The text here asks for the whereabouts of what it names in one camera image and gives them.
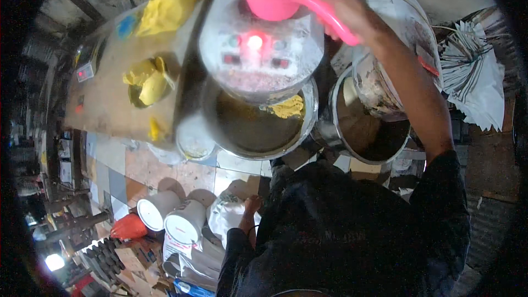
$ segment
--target flour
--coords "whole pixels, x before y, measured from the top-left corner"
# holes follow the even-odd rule
[[[352,150],[361,154],[375,141],[381,120],[368,114],[350,77],[340,87],[336,107],[343,138]]]

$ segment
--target metal pot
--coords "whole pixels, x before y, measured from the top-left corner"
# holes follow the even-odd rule
[[[297,148],[310,134],[317,121],[319,101],[317,85],[313,78],[302,87],[299,94],[304,99],[305,114],[297,129],[289,129],[287,125],[282,125],[288,124],[288,120],[278,117],[268,122],[269,124],[257,118],[230,122],[218,113],[218,101],[221,96],[226,96],[226,93],[213,79],[209,79],[203,89],[202,108],[208,129],[219,147],[247,160],[270,160]],[[249,146],[260,141],[260,145],[263,143],[265,145],[263,140],[270,140],[272,143],[269,147],[259,149]]]
[[[366,164],[379,165],[392,161],[403,150],[411,125],[409,121],[381,121],[374,142],[361,152],[354,151],[341,131],[337,112],[337,99],[343,82],[354,68],[347,68],[338,78],[328,96],[328,103],[312,131],[320,145],[326,145],[342,155],[352,156]]]

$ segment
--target white bucket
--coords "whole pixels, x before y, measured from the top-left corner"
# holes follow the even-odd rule
[[[191,245],[202,236],[205,207],[198,201],[187,200],[165,218],[165,231],[178,243]]]
[[[137,213],[143,224],[155,232],[163,229],[165,217],[180,206],[175,192],[166,190],[137,201]]]

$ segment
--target cloth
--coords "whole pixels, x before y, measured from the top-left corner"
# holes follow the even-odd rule
[[[217,296],[444,296],[464,268],[471,228],[455,151],[432,161],[410,203],[320,162],[275,183],[256,249],[228,231]]]

